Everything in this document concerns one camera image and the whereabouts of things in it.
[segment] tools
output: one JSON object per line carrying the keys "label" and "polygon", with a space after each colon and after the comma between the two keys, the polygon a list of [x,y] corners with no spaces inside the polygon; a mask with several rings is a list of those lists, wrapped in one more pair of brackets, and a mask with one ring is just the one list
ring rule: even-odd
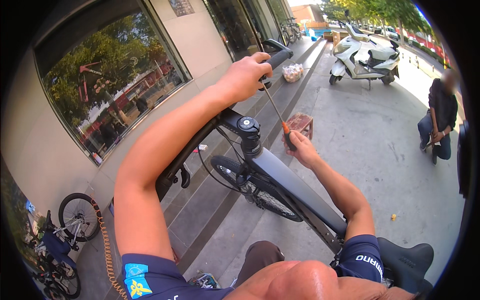
{"label": "tools", "polygon": [[278,118],[280,119],[280,121],[282,122],[282,127],[283,127],[283,135],[285,136],[285,142],[287,143],[288,145],[288,148],[291,150],[291,151],[296,151],[297,148],[295,147],[294,144],[292,144],[292,141],[290,140],[290,128],[288,128],[287,124],[285,122],[283,122],[282,120],[282,116],[280,116],[280,112],[278,111],[278,109],[276,108],[276,105],[275,103],[273,102],[273,99],[272,99],[272,96],[270,96],[270,93],[268,92],[268,89],[267,87],[265,86],[265,84],[263,83],[262,81],[262,85],[264,86],[264,91],[267,93],[267,96],[268,96],[268,99],[270,99],[270,102],[272,102],[272,105],[273,107],[275,108],[275,111],[278,115]]}

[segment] handlebar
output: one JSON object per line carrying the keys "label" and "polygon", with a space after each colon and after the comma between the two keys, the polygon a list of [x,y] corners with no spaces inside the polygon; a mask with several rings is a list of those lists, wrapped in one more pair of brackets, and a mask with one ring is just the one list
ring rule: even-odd
{"label": "handlebar", "polygon": [[[272,69],[280,66],[285,60],[291,58],[293,56],[293,51],[288,49],[287,47],[283,46],[282,44],[278,43],[275,40],[269,39],[263,42],[264,45],[271,46],[279,52],[272,56],[268,62]],[[207,124],[205,124],[193,137],[192,139],[185,145],[185,147],[180,151],[180,153],[172,160],[168,167],[163,170],[163,172],[158,176],[155,182],[155,189],[158,195],[158,199],[162,201],[163,197],[167,194],[168,190],[173,184],[175,179],[175,174],[183,167],[183,163],[187,160],[188,156],[192,153],[192,151],[200,144],[200,142],[205,139],[214,129],[216,126],[221,124],[222,122],[222,113],[219,113],[215,117],[213,117]]]}

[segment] screwdriver shaft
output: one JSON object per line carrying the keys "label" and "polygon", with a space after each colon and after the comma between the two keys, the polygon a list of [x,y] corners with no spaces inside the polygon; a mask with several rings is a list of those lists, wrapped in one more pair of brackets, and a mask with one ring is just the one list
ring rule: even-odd
{"label": "screwdriver shaft", "polygon": [[263,83],[263,81],[262,81],[262,85],[264,86],[264,90],[265,90],[265,92],[267,93],[268,99],[270,99],[270,102],[272,102],[273,107],[275,108],[276,114],[277,114],[278,117],[280,118],[280,121],[283,122],[282,116],[280,116],[280,112],[279,112],[278,109],[276,108],[275,102],[273,102],[272,96],[270,96],[270,93],[268,92],[268,90],[267,90],[265,84]]}

